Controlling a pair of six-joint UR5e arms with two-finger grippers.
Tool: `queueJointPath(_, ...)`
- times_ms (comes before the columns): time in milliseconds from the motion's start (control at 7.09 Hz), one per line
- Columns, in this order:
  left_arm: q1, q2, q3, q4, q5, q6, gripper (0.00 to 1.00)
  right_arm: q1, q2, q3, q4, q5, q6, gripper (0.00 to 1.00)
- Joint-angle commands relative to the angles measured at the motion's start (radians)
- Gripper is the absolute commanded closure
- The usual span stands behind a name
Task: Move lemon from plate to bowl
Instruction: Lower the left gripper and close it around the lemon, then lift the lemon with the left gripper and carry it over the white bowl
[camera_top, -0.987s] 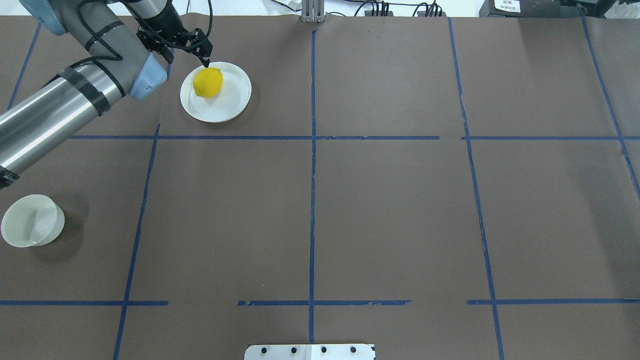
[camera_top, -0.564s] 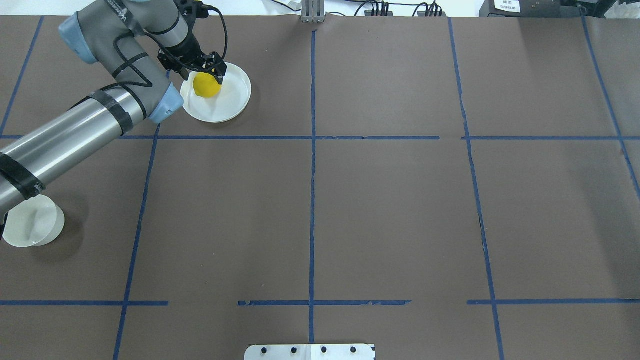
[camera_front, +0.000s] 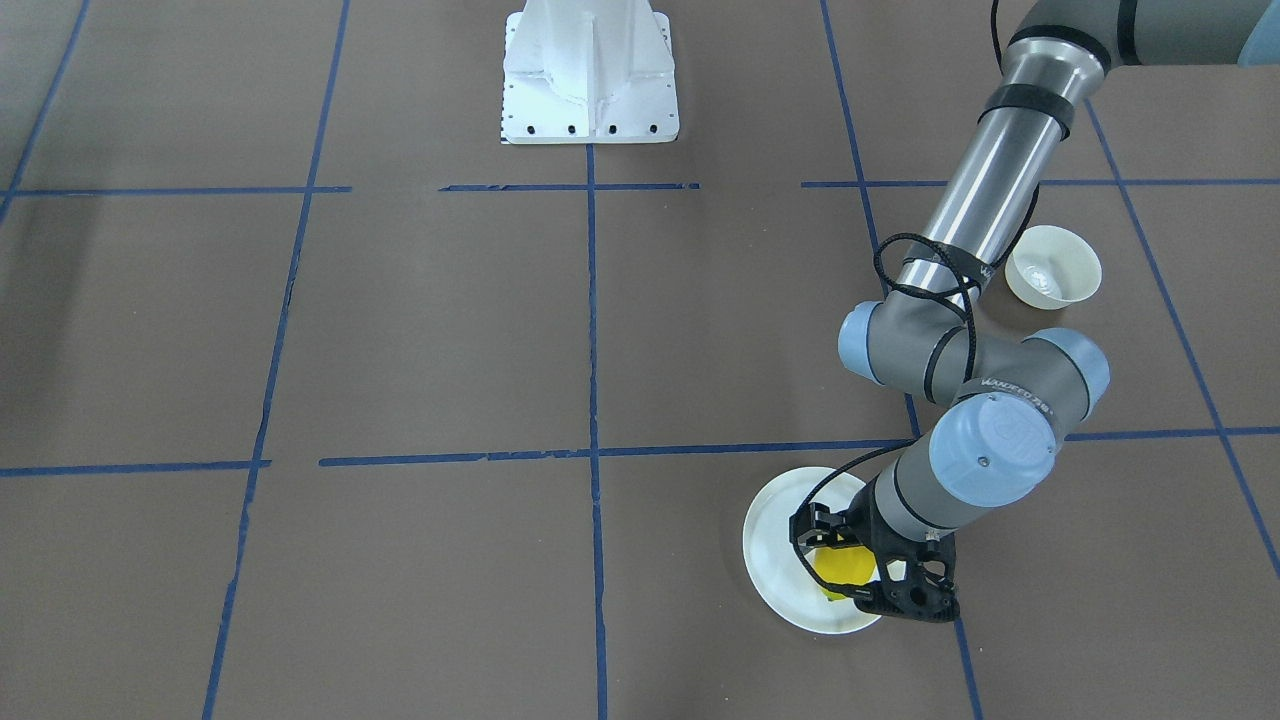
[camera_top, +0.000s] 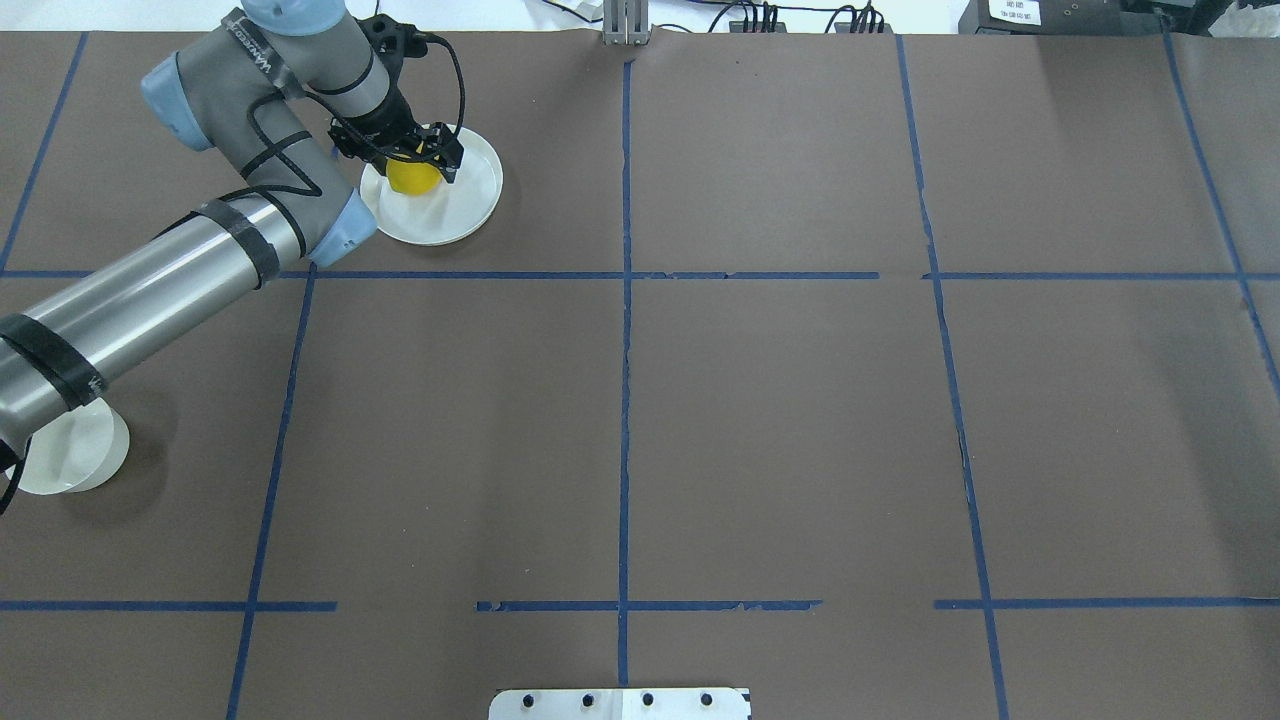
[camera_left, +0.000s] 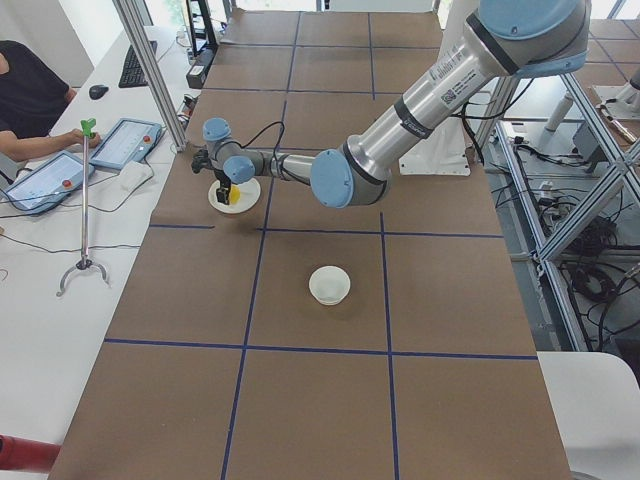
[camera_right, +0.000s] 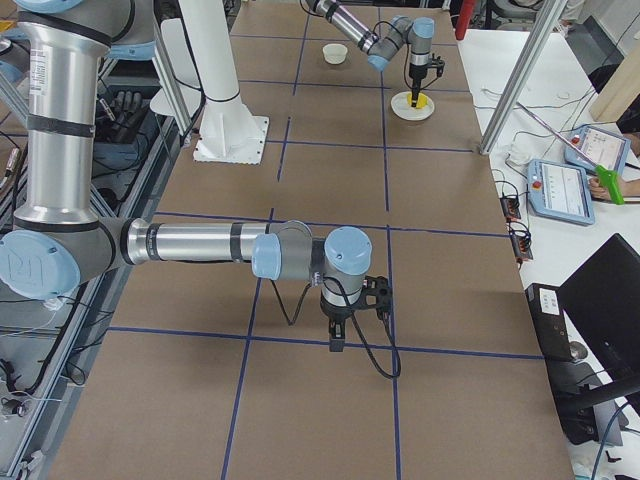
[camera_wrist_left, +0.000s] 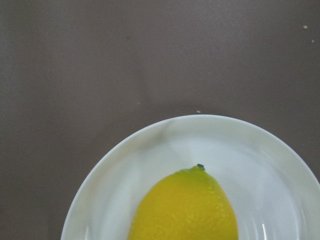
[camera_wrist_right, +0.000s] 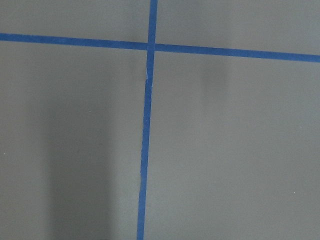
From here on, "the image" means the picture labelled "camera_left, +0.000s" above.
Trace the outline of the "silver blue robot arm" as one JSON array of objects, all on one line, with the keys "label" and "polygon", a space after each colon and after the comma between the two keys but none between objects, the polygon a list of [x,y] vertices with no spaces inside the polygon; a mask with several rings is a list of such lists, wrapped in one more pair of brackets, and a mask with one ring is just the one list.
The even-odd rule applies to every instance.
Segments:
[{"label": "silver blue robot arm", "polygon": [[374,204],[390,188],[392,165],[491,80],[580,69],[590,14],[588,1],[480,2],[462,21],[460,39],[364,133],[314,157],[249,150],[224,119],[209,119],[203,166],[220,182],[217,198],[227,203],[232,185],[272,176],[309,186],[326,207]]}]

